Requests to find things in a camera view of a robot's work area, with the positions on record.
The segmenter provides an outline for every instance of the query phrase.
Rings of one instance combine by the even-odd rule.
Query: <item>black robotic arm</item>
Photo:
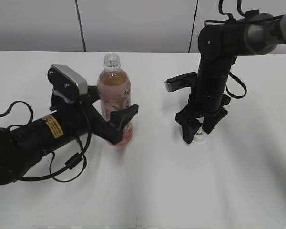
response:
[[[82,160],[84,170],[87,163],[84,154],[91,135],[95,134],[115,145],[122,140],[127,123],[138,113],[138,105],[133,105],[112,112],[110,121],[106,122],[92,105],[100,99],[96,86],[88,86],[84,78],[65,65],[52,65],[48,79],[53,85],[50,107],[53,113],[32,122],[31,107],[26,102],[15,101],[0,115],[8,115],[19,102],[26,104],[31,113],[26,125],[0,127],[0,185],[17,180],[40,181],[54,178],[67,169],[73,169]],[[86,133],[87,142],[82,146],[79,137]],[[54,154],[54,150],[73,140],[80,142],[81,151],[66,161],[62,169],[41,177],[24,177],[44,156]]]
[[[191,87],[188,105],[175,118],[182,127],[183,140],[188,144],[200,127],[209,134],[227,115],[224,106],[231,98],[224,91],[228,76],[235,77],[230,69],[236,58],[265,55],[278,44],[286,44],[286,15],[273,17],[254,10],[247,12],[241,20],[207,20],[204,23],[198,38],[201,54],[198,74],[187,73],[165,81],[169,92]]]

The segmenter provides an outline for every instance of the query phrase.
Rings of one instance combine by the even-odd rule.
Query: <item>bottle label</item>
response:
[[[119,111],[131,106],[131,84],[125,82],[119,86],[106,86],[98,84],[101,97],[102,116],[108,122],[111,111]],[[123,129],[123,139],[127,140],[132,136],[132,124],[129,122]]]

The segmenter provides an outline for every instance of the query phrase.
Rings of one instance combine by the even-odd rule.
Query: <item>white table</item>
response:
[[[50,65],[68,65],[94,85],[104,55],[0,52],[0,113],[14,100],[24,100],[35,119],[49,114]],[[0,229],[284,228],[286,55],[238,58],[232,70],[247,85],[247,96],[232,99],[228,116],[204,144],[189,146],[174,121],[189,89],[167,93],[163,82],[197,71],[200,55],[119,55],[131,78],[132,102],[140,106],[132,142],[123,152],[94,136],[87,169],[68,184],[47,180],[0,186]],[[228,85],[243,93],[232,80]],[[0,125],[25,123],[28,117],[25,106],[18,105]],[[53,169],[77,150],[75,143],[58,150]],[[27,176],[47,174],[50,158]]]

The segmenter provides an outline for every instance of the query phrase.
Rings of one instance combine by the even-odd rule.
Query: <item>pink tea bottle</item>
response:
[[[121,69],[120,58],[110,53],[104,57],[104,71],[100,74],[97,88],[101,98],[102,116],[110,120],[111,111],[117,111],[131,106],[131,84],[124,70]],[[116,146],[126,145],[133,136],[131,122],[123,130],[123,140]]]

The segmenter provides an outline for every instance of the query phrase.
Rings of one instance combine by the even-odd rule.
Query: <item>small bottle cap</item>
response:
[[[116,70],[121,67],[120,58],[115,53],[110,53],[104,56],[105,69]]]
[[[205,137],[206,137],[206,132],[203,131],[202,128],[200,128],[194,136],[194,141],[198,143],[202,143],[205,141]]]

